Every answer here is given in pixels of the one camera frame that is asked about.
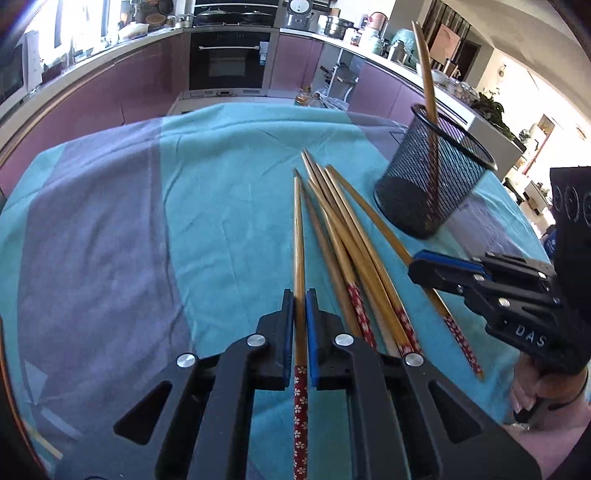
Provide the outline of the person's right hand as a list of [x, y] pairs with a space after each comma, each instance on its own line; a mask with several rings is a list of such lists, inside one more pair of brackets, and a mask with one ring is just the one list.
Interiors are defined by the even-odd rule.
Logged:
[[574, 375], [543, 374], [536, 361], [522, 353], [514, 366], [510, 400], [513, 411], [530, 411], [538, 400], [568, 404], [584, 392], [588, 370]]

